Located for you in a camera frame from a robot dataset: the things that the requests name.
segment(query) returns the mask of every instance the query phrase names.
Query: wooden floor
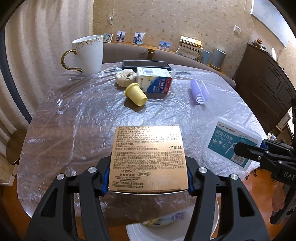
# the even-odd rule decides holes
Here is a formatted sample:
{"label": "wooden floor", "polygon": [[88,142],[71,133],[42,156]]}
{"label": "wooden floor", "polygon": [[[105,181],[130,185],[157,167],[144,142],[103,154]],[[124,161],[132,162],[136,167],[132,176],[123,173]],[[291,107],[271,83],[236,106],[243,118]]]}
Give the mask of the wooden floor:
{"label": "wooden floor", "polygon": [[[269,236],[271,239],[273,239],[281,230],[282,224],[272,225],[269,222],[269,217],[272,212],[271,198],[275,188],[275,183],[272,182],[270,173],[265,170],[257,170],[257,177],[250,175],[249,179],[244,180],[243,182],[258,205],[267,226]],[[15,227],[15,230],[20,238],[23,239],[30,222],[30,217],[25,213],[17,198],[16,179],[13,183],[13,186],[2,187],[2,197],[4,206]],[[77,227],[79,237],[83,238],[84,235],[81,219],[77,219]],[[109,233],[112,241],[129,241],[125,226],[109,228]]]}

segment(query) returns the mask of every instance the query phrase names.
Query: cabinet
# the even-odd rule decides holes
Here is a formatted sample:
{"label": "cabinet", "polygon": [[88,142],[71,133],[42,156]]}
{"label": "cabinet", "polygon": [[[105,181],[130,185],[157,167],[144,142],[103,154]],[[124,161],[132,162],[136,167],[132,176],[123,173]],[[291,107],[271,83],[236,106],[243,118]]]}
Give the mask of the cabinet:
{"label": "cabinet", "polygon": [[248,44],[234,76],[236,91],[253,111],[266,133],[283,118],[296,90],[279,64]]}

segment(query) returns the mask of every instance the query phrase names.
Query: yellow plastic cup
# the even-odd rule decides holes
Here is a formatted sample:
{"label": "yellow plastic cup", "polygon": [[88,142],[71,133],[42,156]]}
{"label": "yellow plastic cup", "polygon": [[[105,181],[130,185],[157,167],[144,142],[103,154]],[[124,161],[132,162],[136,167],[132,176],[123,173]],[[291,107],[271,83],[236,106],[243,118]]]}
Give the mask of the yellow plastic cup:
{"label": "yellow plastic cup", "polygon": [[130,98],[137,106],[142,106],[147,101],[147,96],[140,89],[138,83],[132,83],[126,87],[126,97]]}

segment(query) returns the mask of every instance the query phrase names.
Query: purple plastic holder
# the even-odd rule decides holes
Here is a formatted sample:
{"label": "purple plastic holder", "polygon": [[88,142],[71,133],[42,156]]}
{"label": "purple plastic holder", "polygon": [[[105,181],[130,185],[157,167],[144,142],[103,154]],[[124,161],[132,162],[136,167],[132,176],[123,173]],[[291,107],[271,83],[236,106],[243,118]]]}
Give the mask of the purple plastic holder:
{"label": "purple plastic holder", "polygon": [[210,94],[202,80],[191,80],[191,92],[196,103],[204,104]]}

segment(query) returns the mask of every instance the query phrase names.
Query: photo of person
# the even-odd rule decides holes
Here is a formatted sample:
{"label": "photo of person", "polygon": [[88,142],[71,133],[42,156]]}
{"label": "photo of person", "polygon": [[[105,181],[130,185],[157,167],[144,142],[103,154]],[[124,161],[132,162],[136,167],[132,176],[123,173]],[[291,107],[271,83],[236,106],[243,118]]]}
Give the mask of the photo of person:
{"label": "photo of person", "polygon": [[169,50],[171,45],[172,45],[172,43],[170,43],[170,42],[160,41],[158,48],[164,49],[164,50]]}
{"label": "photo of person", "polygon": [[104,34],[103,35],[103,42],[104,43],[111,43],[113,34]]}
{"label": "photo of person", "polygon": [[124,37],[126,35],[125,31],[118,31],[116,35],[116,42],[124,42]]}
{"label": "photo of person", "polygon": [[145,35],[145,33],[137,33],[137,32],[135,32],[135,35],[133,37],[133,43],[134,44],[142,44],[144,35]]}

